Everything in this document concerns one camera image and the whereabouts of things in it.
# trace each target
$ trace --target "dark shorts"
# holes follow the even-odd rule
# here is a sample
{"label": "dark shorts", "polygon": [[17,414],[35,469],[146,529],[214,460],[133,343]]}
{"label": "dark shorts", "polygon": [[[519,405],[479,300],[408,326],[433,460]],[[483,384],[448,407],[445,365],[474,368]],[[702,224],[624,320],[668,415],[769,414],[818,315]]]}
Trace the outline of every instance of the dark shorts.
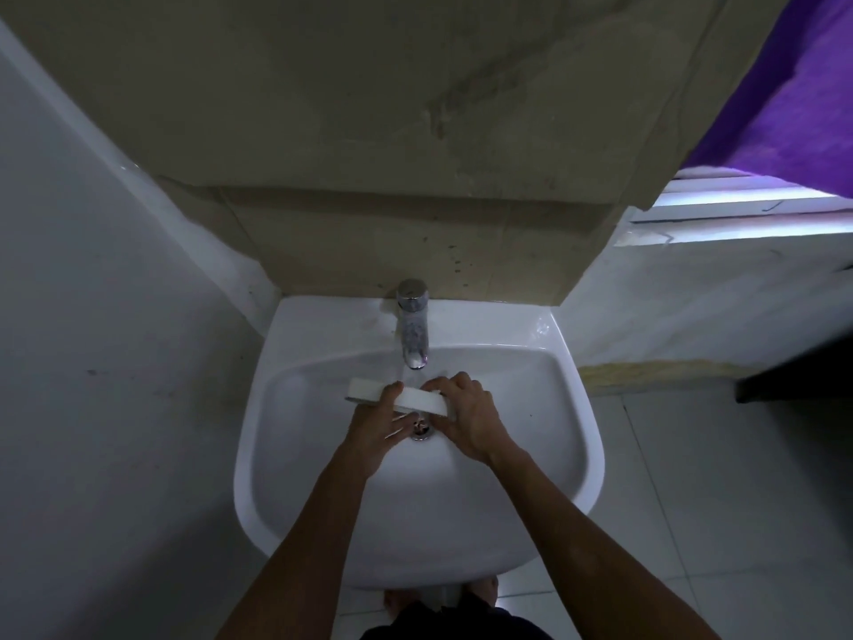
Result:
{"label": "dark shorts", "polygon": [[415,602],[390,626],[368,630],[362,640],[433,640],[433,638],[484,638],[484,640],[552,640],[532,622],[502,608],[493,608],[476,595],[465,593],[456,608],[433,611]]}

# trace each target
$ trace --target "white soap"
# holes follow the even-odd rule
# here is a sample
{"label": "white soap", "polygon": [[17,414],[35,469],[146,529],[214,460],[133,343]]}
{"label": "white soap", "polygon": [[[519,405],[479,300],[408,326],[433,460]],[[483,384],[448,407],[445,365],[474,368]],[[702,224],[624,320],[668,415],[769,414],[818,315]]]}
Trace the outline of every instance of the white soap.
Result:
{"label": "white soap", "polygon": [[[357,404],[377,404],[385,384],[381,381],[363,380],[353,377],[347,391],[347,399]],[[421,391],[420,388],[403,388],[394,401],[398,413],[432,413],[434,416],[452,417],[452,408],[441,393]]]}

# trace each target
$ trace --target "person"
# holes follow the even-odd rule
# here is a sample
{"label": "person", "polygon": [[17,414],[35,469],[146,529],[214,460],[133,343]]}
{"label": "person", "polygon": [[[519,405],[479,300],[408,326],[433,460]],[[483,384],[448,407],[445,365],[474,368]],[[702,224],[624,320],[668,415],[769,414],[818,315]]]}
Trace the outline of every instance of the person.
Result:
{"label": "person", "polygon": [[[718,636],[698,614],[583,514],[506,432],[490,393],[466,373],[428,381],[456,413],[431,418],[461,452],[495,473],[536,545],[560,600],[584,640]],[[293,528],[217,635],[218,640],[325,640],[364,487],[385,454],[411,433],[416,414],[394,420],[399,382],[376,406],[359,405],[347,436],[320,474]],[[497,580],[466,584],[456,608],[434,612],[417,592],[386,592],[394,618],[364,640],[548,638],[495,608]]]}

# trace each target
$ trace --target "floor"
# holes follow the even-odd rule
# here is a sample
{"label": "floor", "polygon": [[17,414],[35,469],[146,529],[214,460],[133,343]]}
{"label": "floor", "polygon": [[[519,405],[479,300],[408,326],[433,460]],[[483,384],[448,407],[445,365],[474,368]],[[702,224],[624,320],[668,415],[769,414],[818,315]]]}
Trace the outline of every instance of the floor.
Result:
{"label": "floor", "polygon": [[[725,640],[853,633],[853,404],[736,404],[730,386],[595,397],[606,477],[592,519]],[[536,559],[498,606],[579,637]],[[333,638],[387,624],[345,591]]]}

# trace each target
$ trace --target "chrome faucet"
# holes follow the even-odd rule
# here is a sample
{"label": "chrome faucet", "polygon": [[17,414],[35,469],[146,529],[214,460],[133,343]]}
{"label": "chrome faucet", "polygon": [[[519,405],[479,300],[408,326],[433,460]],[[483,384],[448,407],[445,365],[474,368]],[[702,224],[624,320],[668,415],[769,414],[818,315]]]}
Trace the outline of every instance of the chrome faucet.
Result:
{"label": "chrome faucet", "polygon": [[397,287],[403,360],[409,368],[415,370],[427,364],[429,355],[427,303],[429,303],[429,291],[423,280],[409,278]]}

